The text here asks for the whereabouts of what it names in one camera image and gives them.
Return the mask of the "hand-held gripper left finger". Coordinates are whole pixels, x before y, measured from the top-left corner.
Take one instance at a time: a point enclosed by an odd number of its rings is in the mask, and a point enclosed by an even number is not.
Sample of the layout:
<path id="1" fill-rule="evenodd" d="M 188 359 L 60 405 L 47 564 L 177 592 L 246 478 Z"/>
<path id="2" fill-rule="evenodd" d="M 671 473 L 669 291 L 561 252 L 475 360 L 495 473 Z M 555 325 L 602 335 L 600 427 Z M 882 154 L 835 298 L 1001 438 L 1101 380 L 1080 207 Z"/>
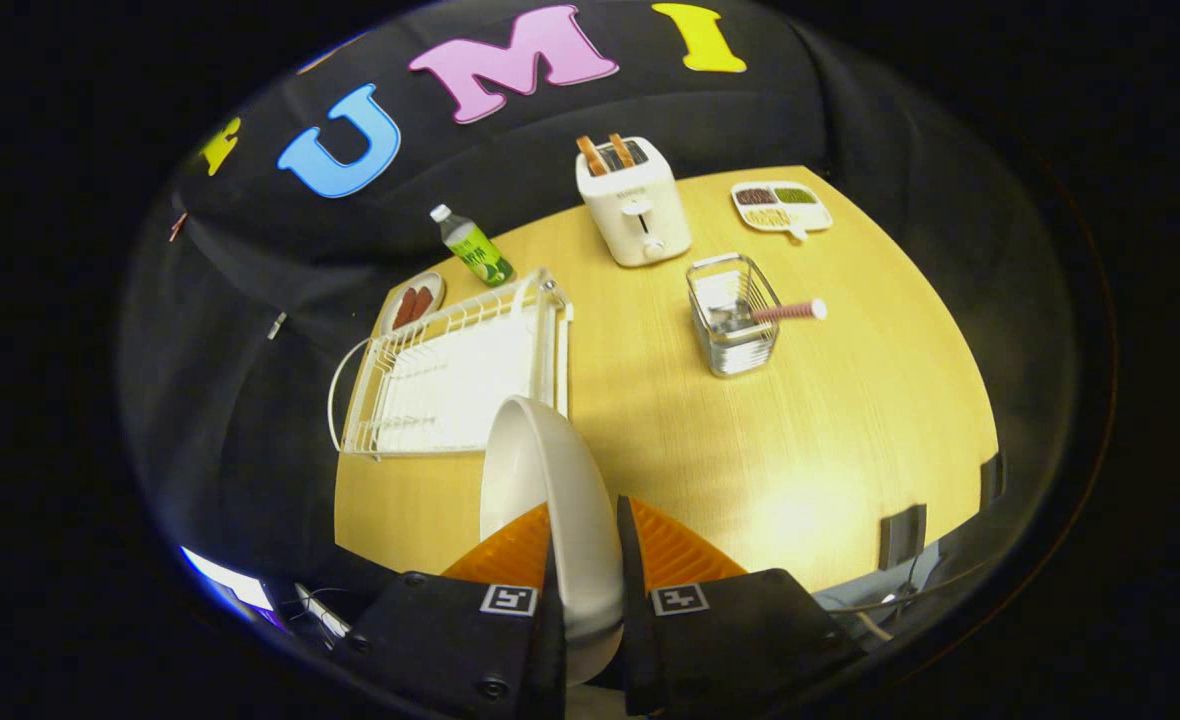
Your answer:
<path id="1" fill-rule="evenodd" d="M 568 641 L 545 503 L 445 575 L 407 571 L 335 647 L 345 670 L 421 719 L 562 719 Z"/>

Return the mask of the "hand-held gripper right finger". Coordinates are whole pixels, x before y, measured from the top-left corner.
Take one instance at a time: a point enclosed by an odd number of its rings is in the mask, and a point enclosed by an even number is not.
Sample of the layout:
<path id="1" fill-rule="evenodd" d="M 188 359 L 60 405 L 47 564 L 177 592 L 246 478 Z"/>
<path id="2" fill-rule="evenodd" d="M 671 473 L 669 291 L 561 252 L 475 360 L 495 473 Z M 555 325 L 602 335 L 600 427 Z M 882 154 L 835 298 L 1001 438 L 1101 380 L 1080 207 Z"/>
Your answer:
<path id="1" fill-rule="evenodd" d="M 865 657 L 786 570 L 741 570 L 632 497 L 620 497 L 617 524 L 627 715 L 771 716 Z"/>

